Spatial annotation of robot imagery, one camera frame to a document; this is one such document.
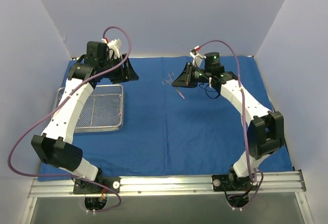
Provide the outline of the blue surgical wrap cloth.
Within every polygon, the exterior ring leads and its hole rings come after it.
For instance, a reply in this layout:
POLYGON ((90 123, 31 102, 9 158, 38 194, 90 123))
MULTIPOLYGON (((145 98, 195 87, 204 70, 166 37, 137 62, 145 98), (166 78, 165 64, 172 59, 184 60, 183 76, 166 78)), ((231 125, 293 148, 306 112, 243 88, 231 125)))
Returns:
POLYGON ((124 124, 114 132, 77 133, 73 144, 105 176, 228 173, 244 152, 239 112, 201 88, 163 85, 189 57, 133 58, 139 80, 124 83, 124 124))

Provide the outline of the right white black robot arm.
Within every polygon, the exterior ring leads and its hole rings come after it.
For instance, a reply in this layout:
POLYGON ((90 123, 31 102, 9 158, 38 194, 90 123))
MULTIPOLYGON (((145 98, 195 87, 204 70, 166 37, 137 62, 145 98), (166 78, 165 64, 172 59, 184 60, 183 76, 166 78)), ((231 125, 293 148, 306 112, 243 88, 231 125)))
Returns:
POLYGON ((196 88, 207 83, 219 96, 228 100, 239 112, 244 133, 245 151, 230 169, 228 185, 235 190, 255 181, 259 165, 285 145, 284 118, 257 101, 233 72, 223 67, 213 71, 199 69, 187 63, 181 75, 171 85, 174 88, 196 88))

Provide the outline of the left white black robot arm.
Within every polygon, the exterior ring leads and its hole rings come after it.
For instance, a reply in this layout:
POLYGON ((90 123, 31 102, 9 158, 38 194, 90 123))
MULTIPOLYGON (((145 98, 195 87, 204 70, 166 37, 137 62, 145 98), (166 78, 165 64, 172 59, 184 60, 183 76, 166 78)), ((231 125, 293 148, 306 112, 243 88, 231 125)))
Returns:
POLYGON ((100 168, 84 159, 82 149, 72 144, 74 130, 96 84, 103 78, 114 84, 138 80, 138 75, 131 72, 127 54, 117 58, 107 54, 83 55, 71 66, 64 93, 49 124, 41 135, 34 135, 31 140, 42 163, 84 179, 85 187, 92 193, 103 188, 100 168))

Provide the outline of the steel forceps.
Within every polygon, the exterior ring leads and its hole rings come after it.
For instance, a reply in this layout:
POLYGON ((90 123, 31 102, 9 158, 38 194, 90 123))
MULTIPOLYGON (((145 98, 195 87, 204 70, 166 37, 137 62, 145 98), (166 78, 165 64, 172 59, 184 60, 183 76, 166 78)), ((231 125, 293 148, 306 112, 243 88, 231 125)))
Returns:
MULTIPOLYGON (((164 79, 162 81, 162 84, 163 85, 170 85, 170 86, 172 86, 174 73, 173 72, 169 72, 168 73, 168 77, 169 77, 168 79, 164 79)), ((183 94, 180 92, 180 90, 177 87, 173 86, 173 88, 179 94, 180 97, 182 97, 183 99, 185 99, 185 97, 183 96, 183 94)))

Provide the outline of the wire mesh instrument tray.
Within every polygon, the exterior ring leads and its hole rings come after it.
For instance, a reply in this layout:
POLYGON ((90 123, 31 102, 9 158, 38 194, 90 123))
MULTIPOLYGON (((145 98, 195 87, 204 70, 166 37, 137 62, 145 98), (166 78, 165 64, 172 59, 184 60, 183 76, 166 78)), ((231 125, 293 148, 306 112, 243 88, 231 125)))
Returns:
POLYGON ((71 143, 75 133, 118 130, 123 123, 124 90, 121 85, 93 88, 79 80, 67 81, 51 112, 43 136, 71 143))

